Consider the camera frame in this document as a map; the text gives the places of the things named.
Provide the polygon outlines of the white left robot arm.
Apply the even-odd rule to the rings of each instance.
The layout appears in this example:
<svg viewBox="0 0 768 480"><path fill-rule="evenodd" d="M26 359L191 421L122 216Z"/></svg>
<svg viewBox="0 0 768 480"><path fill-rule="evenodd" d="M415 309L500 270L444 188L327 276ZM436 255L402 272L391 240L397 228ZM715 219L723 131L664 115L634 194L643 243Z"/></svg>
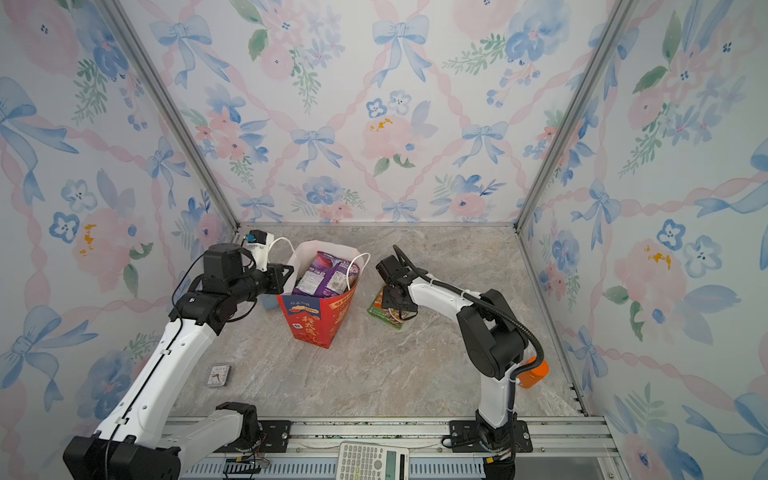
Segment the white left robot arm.
<svg viewBox="0 0 768 480"><path fill-rule="evenodd" d="M238 308L278 295L294 272L269 249L236 243L208 248L202 272L173 304L162 337L134 384L93 434L76 436L63 461L75 479L178 479L222 447L254 455L265 435L255 406L225 402L168 439L166 421L184 384Z"/></svg>

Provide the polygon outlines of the purple snack packet back label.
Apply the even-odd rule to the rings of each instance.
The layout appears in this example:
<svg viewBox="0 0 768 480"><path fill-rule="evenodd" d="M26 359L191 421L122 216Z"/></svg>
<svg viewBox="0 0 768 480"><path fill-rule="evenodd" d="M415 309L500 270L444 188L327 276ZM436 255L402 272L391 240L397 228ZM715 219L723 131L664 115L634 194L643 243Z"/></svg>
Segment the purple snack packet back label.
<svg viewBox="0 0 768 480"><path fill-rule="evenodd" d="M357 264L318 251L292 290L293 295L332 298L349 291L360 274Z"/></svg>

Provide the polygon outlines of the red paper gift bag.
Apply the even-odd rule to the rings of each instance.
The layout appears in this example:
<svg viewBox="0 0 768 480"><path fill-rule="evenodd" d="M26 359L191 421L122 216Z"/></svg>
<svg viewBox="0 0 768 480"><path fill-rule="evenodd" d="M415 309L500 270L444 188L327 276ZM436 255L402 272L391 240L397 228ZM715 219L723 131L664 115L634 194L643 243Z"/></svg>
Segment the red paper gift bag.
<svg viewBox="0 0 768 480"><path fill-rule="evenodd" d="M360 274L345 294L332 298L292 294L293 288L318 251L327 252L359 266ZM280 309L295 339L326 349L331 346L351 306L357 283L369 261L369 253L362 253L353 247L330 242L312 240L302 242L295 247L288 262L294 267L294 273L288 279L283 293L278 295Z"/></svg>

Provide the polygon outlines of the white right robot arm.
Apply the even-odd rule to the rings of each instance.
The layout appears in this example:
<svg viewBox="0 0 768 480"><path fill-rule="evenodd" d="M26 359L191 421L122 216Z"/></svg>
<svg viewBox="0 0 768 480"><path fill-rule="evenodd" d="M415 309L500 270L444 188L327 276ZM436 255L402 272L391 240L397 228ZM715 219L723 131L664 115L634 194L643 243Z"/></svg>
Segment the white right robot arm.
<svg viewBox="0 0 768 480"><path fill-rule="evenodd" d="M397 313L421 308L452 318L459 326L467 356L480 375L480 403L472 439L492 452L514 444L517 375L532 334L517 320L497 290L461 289L415 267L401 251L376 265L384 282L382 306Z"/></svg>

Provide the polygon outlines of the green noodle snack packet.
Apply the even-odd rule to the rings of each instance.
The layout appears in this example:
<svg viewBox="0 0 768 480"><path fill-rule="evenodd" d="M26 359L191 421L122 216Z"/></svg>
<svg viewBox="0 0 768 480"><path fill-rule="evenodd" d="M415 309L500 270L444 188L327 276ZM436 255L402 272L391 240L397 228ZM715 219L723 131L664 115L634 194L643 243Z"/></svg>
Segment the green noodle snack packet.
<svg viewBox="0 0 768 480"><path fill-rule="evenodd" d="M383 289L379 290L375 299L368 307L367 313L397 330L402 328L403 320L401 319L400 312L383 306Z"/></svg>

